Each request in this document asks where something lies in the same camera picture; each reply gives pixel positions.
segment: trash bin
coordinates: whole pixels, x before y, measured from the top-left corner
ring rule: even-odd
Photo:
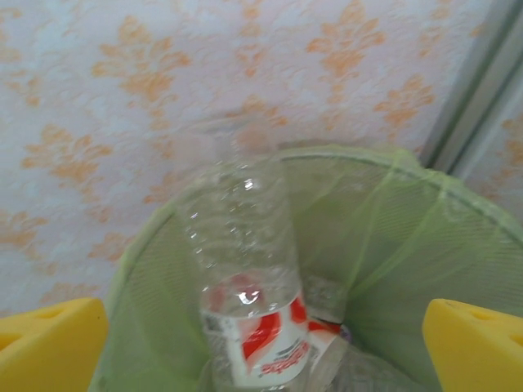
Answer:
[[[300,266],[347,286],[345,321],[360,348],[438,390],[422,338],[430,300],[523,316],[523,229],[458,180],[402,150],[330,145],[281,158]],[[120,261],[90,391],[196,388],[208,351],[192,265],[170,202]]]

